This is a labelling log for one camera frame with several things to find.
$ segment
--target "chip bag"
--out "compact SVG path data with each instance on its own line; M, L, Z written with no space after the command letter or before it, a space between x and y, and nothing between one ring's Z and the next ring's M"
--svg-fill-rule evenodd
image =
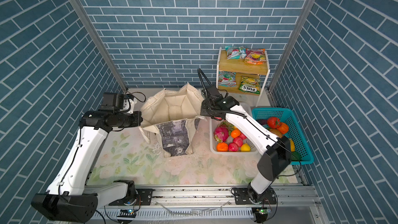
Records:
M242 76L239 90L260 94L260 80L252 77Z
M246 50L245 62L251 64L263 64L267 61L265 49Z
M236 86L235 76L236 72L219 71L218 85L224 87L235 87Z
M246 57L245 46L226 46L226 59L244 59Z

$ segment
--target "fake fruit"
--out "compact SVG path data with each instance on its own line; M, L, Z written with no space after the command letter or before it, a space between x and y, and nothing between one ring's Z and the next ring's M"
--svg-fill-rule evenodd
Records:
M217 144L217 152L227 152L228 151L228 145L224 142L218 143Z
M298 152L292 152L292 161L301 161L301 155Z
M233 130L236 129L236 127L235 127L234 125L232 125L232 124L231 124L230 122L228 122L228 121L223 121L223 122L221 122L221 123L219 124L219 127L225 127L225 128L227 128L227 129L228 129L228 135L230 135L231 132L232 132Z
M281 132L279 132L277 129L270 128L269 131L274 133L276 136L278 136L280 138L283 137L283 134Z
M280 123L281 126L277 127L276 129L281 132L282 134L286 134L287 132L289 132L289 126L283 122Z
M249 152L249 151L251 151L251 148L250 148L250 146L249 146L248 144L243 144L243 145L240 147L240 151L241 151L241 152Z
M290 150L292 152L294 152L296 150L295 143L293 142L293 140L291 138L289 138L289 140L290 140Z
M237 152L239 150L239 147L236 143L232 142L228 146L228 151L229 152Z
M239 129L235 128L235 129L231 132L230 135L231 135L232 138L237 138L237 137L239 137L239 135L240 135Z
M243 139L241 137L236 137L234 138L233 142L236 143L238 147L241 147L243 144Z
M278 128L281 126L280 124L281 120L278 119L277 117L270 117L267 119L267 125L271 128Z
M243 140L245 140L247 137L241 132L239 137L241 137Z
M217 142L225 142L229 136L228 129L226 127L217 127L213 134Z

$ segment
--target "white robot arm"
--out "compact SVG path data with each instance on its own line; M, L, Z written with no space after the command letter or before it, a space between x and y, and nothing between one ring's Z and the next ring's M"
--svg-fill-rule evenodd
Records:
M32 206L49 220L86 222L108 203L136 200L133 181L117 181L106 186L86 186L86 181L103 144L113 127L137 127L141 112L133 111L132 95L104 93L101 108L88 111L80 120L76 140L59 173L46 193L35 194Z
M208 82L208 87L205 86L202 75ZM261 202L266 189L291 162L290 140L285 136L279 138L265 129L233 97L228 94L223 97L216 86L211 85L200 68L198 68L198 76L203 86L202 92L205 95L201 106L201 115L216 120L225 119L232 123L252 141L262 155L257 163L259 173L248 185L250 200Z

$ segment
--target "blue brick wall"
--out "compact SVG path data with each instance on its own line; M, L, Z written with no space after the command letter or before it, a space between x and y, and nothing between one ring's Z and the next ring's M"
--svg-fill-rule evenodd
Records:
M316 0L275 87L329 221L398 223L398 0Z
M129 87L215 81L219 47L268 49L273 71L305 0L81 0Z
M116 81L67 0L0 0L0 12L0 223L46 223L32 197Z

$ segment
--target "orange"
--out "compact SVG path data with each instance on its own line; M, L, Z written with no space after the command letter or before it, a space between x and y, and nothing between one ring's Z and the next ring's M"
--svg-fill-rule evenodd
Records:
M227 152L228 151L228 145L224 142L218 143L217 144L217 152Z
M237 128L235 128L235 129L231 132L231 134L230 134L230 136L231 136L232 138L237 138L237 137L239 137L239 135L240 135L240 131L239 131L239 129L237 129Z

